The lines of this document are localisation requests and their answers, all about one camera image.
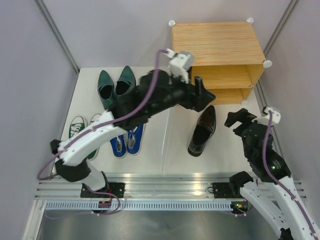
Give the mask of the black leather shoe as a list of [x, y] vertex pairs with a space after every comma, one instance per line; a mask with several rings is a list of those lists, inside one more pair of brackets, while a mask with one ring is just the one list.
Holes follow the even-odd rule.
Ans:
[[192, 138], [188, 145], [188, 153], [193, 157], [199, 157], [209, 139], [216, 131], [217, 118], [216, 109], [213, 105], [209, 105], [197, 120]]
[[191, 66], [191, 67], [189, 68], [189, 70], [187, 71], [189, 83], [192, 83], [192, 69], [193, 69], [193, 67]]

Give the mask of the white cabinet door panel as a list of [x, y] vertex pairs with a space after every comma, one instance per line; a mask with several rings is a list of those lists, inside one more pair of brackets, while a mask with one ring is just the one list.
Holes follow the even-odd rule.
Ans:
[[162, 174], [165, 172], [165, 165], [166, 165], [166, 159], [167, 159], [167, 151], [168, 151], [173, 114], [174, 114], [174, 110], [170, 108], [168, 110], [166, 128], [164, 132], [164, 139], [163, 139], [163, 145], [162, 145], [162, 162], [161, 162], [161, 168], [160, 168]]

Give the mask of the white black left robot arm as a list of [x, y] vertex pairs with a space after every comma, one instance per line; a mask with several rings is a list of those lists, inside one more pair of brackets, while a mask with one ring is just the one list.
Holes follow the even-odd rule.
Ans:
[[88, 186], [99, 198], [107, 196], [110, 190], [107, 177], [88, 162], [88, 155], [176, 105], [202, 111], [216, 97], [204, 87], [201, 77], [194, 80], [194, 83], [185, 83], [163, 70], [149, 71], [140, 78], [139, 85], [116, 99], [97, 121], [68, 140], [50, 143], [57, 159], [54, 163], [57, 175], [68, 182]]

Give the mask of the wooden shoe cabinet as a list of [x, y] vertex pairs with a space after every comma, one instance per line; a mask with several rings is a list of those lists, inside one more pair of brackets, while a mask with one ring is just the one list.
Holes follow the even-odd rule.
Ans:
[[214, 104], [245, 101], [264, 70], [272, 66], [263, 53], [253, 21], [169, 22], [173, 50], [195, 57], [191, 76], [202, 77], [205, 88], [216, 96]]

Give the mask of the right green leather shoe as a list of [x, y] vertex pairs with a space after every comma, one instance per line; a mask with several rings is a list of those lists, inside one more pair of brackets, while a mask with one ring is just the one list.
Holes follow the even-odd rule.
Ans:
[[132, 69], [126, 65], [116, 82], [115, 100], [117, 101], [121, 96], [130, 93], [136, 85], [135, 75]]

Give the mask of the green leather shoe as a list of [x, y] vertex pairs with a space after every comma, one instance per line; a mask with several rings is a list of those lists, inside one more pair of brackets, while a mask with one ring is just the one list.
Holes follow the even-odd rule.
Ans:
[[114, 81], [105, 70], [102, 70], [98, 77], [97, 92], [105, 110], [116, 100], [114, 89]]
[[126, 65], [116, 82], [115, 100], [117, 101], [121, 96], [130, 93], [136, 85], [135, 75], [132, 69]]

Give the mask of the right blue canvas sneaker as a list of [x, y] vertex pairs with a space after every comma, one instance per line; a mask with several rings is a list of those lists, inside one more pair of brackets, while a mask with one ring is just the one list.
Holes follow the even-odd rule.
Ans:
[[139, 125], [127, 133], [127, 152], [130, 155], [137, 155], [140, 152], [145, 126]]

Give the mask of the blue canvas sneaker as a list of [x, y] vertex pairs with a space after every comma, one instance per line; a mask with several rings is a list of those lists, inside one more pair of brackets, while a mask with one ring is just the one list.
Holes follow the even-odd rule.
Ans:
[[130, 155], [137, 155], [140, 152], [145, 126], [139, 125], [127, 133], [127, 152]]
[[110, 140], [113, 155], [116, 158], [123, 158], [126, 155], [127, 149], [125, 145], [125, 136], [119, 135]]

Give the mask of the left blue canvas sneaker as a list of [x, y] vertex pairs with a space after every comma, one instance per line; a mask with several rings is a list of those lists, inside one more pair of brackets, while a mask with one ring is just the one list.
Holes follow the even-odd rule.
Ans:
[[123, 158], [126, 155], [127, 149], [125, 145], [125, 136], [119, 135], [110, 140], [113, 155], [116, 158]]

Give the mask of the right green canvas sneaker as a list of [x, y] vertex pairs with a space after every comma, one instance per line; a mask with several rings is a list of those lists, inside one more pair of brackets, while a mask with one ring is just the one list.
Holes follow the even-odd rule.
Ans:
[[[96, 113], [90, 120], [90, 124], [97, 122], [101, 117], [100, 113]], [[95, 149], [94, 151], [92, 151], [88, 156], [87, 156], [87, 160], [88, 161], [92, 161], [94, 160], [99, 152], [99, 148]]]

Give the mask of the green canvas sneaker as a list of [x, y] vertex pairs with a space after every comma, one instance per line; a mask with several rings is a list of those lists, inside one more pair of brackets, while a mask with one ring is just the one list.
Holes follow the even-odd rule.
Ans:
[[[101, 117], [100, 113], [96, 113], [90, 120], [90, 124], [97, 122]], [[95, 149], [94, 151], [92, 151], [88, 156], [87, 156], [87, 160], [88, 161], [92, 161], [94, 160], [99, 152], [99, 148]]]
[[76, 116], [73, 118], [69, 125], [68, 138], [73, 138], [87, 127], [87, 120], [82, 116]]

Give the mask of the left green canvas sneaker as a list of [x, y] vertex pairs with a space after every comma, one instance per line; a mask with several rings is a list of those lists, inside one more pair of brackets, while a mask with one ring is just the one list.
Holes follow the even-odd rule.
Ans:
[[87, 120], [82, 116], [76, 116], [73, 118], [69, 125], [68, 138], [73, 138], [87, 127]]

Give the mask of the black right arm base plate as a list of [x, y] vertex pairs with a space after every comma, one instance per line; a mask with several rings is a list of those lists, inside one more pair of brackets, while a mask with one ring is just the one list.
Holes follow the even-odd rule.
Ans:
[[235, 197], [228, 182], [213, 182], [212, 192], [216, 199], [232, 199]]

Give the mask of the aluminium mounting rail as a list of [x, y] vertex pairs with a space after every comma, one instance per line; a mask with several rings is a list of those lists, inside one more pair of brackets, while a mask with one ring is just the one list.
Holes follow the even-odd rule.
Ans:
[[[111, 183], [124, 183], [125, 200], [212, 200], [207, 191], [212, 183], [227, 183], [228, 175], [194, 173], [187, 175], [109, 174]], [[36, 200], [80, 200], [82, 184], [55, 177], [42, 180], [37, 186]]]

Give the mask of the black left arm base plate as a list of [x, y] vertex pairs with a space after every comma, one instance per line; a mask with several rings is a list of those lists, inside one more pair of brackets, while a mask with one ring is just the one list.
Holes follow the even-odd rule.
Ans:
[[80, 197], [81, 198], [114, 198], [113, 196], [109, 196], [105, 194], [105, 193], [110, 193], [117, 196], [120, 199], [124, 197], [125, 186], [126, 184], [124, 182], [109, 182], [107, 187], [96, 190], [98, 193], [104, 193], [104, 194], [97, 194], [90, 191], [85, 184], [82, 184]]

